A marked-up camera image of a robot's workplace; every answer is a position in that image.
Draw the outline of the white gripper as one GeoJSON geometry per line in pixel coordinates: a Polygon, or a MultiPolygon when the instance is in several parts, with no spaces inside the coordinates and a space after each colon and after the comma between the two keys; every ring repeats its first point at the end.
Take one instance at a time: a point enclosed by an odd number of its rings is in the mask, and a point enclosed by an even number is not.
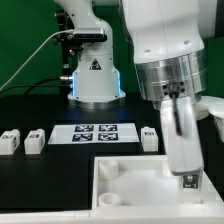
{"type": "Polygon", "coordinates": [[[160,121],[169,169],[175,176],[199,173],[204,162],[191,98],[178,98],[177,110],[181,135],[176,130],[173,102],[161,103],[160,121]]]}

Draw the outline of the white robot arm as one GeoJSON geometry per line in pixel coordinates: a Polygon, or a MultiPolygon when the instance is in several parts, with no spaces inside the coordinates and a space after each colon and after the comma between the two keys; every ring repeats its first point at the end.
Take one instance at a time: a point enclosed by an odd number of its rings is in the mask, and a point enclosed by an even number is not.
{"type": "Polygon", "coordinates": [[[206,11],[216,0],[54,0],[70,17],[68,31],[78,54],[70,102],[104,107],[125,97],[113,63],[113,31],[93,12],[94,5],[121,7],[121,18],[134,47],[134,65],[143,99],[160,111],[170,171],[195,175],[204,168],[196,121],[213,114],[224,118],[224,99],[202,96],[207,68],[202,39],[206,11]]]}

